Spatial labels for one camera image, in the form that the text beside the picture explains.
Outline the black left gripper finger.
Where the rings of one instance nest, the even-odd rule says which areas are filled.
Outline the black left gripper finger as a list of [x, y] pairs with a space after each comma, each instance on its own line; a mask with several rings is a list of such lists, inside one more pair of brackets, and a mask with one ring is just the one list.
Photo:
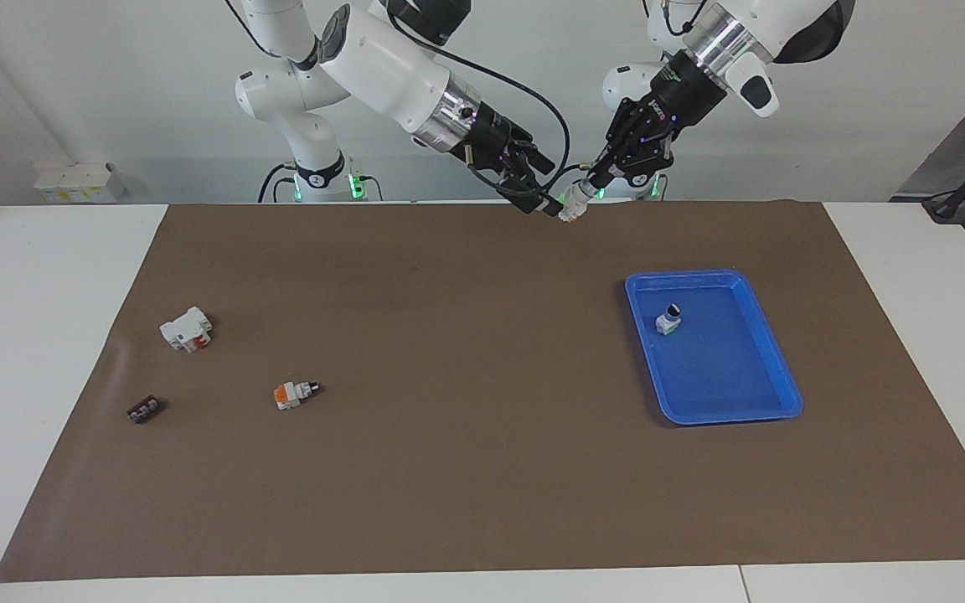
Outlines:
[[624, 154], [617, 159], [617, 172], [628, 183], [647, 183], [659, 172], [673, 165], [670, 150], [651, 150], [638, 154]]
[[586, 175], [580, 179], [580, 191], [583, 193], [598, 193], [608, 188], [617, 180], [624, 179], [625, 171], [622, 167], [622, 157], [625, 150], [624, 142], [608, 141], [600, 156], [587, 169]]

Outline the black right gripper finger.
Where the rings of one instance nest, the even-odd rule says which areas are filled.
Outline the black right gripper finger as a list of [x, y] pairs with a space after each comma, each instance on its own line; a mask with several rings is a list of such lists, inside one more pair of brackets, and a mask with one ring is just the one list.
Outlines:
[[552, 198], [540, 186], [532, 173], [502, 172], [498, 177], [497, 189], [499, 195], [525, 214], [543, 213], [555, 217], [564, 208], [558, 199]]
[[535, 174], [550, 174], [555, 164], [546, 157], [529, 138], [516, 140], [516, 173], [520, 177], [533, 177]]

